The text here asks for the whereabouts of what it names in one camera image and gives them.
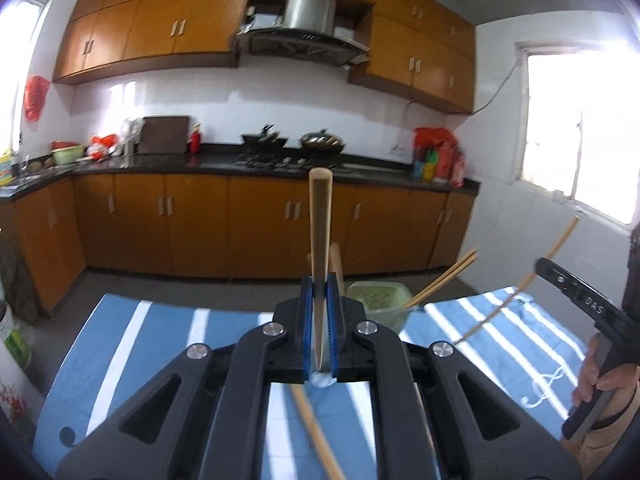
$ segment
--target gray floor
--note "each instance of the gray floor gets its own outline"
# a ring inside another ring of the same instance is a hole
[[[367,279],[401,282],[416,294],[439,274],[428,272]],[[347,279],[346,285],[355,281],[357,279]],[[42,320],[34,326],[22,324],[25,339],[32,351],[27,375],[43,394],[49,391],[84,322],[100,298],[107,293],[177,306],[207,306],[221,310],[265,312],[273,310],[281,301],[295,298],[299,292],[300,282],[291,280],[163,280],[86,270],[63,300],[53,319]],[[452,300],[475,293],[468,285],[454,279],[431,296],[430,301]]]

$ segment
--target beige sleeve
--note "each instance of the beige sleeve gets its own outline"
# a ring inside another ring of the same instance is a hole
[[[571,446],[568,442],[562,441],[564,447],[580,462],[584,478],[588,478],[604,462],[625,433],[638,408],[640,408],[640,388],[636,387],[631,404],[616,422],[601,430],[587,433],[581,446]]]

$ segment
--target backsplash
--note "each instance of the backsplash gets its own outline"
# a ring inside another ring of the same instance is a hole
[[[287,146],[296,147],[303,134],[327,128],[344,139],[345,153],[410,162],[412,129],[446,122],[441,112],[407,106],[406,99],[346,81],[341,68],[259,56],[243,56],[236,69],[187,68],[111,78],[75,88],[70,136],[86,140],[94,133],[111,133],[123,116],[189,115],[202,125],[203,142],[239,143],[241,134],[274,123],[289,137]],[[401,149],[392,153],[402,122]]]

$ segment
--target kitchen countertop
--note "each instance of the kitchen countertop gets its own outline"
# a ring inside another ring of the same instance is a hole
[[[111,173],[208,173],[224,175],[270,176],[274,178],[306,179],[308,171],[284,168],[248,168],[236,164],[237,155],[226,153],[201,153],[199,155],[132,155],[117,156],[103,162],[80,162],[67,166],[55,166],[50,170],[43,170],[34,179],[23,186],[0,187],[0,202],[17,200],[29,193],[42,189],[57,180],[72,174],[111,174]],[[455,188],[448,184],[426,184],[416,182],[411,173],[404,170],[391,170],[344,164],[344,168],[334,171],[334,182],[344,184],[369,184],[375,186],[404,187],[423,189],[435,192],[460,192],[478,195],[480,183],[465,179],[462,188]]]

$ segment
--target silver screw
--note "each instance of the silver screw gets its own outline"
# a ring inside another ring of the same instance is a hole
[[[271,321],[262,327],[262,333],[264,335],[280,335],[284,332],[284,327],[280,323],[274,323]]]
[[[438,341],[433,345],[433,353],[438,357],[449,357],[453,354],[453,346],[445,341]]]
[[[196,343],[195,345],[191,345],[187,348],[187,357],[191,359],[202,359],[209,353],[209,349],[206,345],[201,343]]]
[[[356,325],[356,330],[359,334],[371,335],[378,331],[378,326],[373,321],[361,321]]]

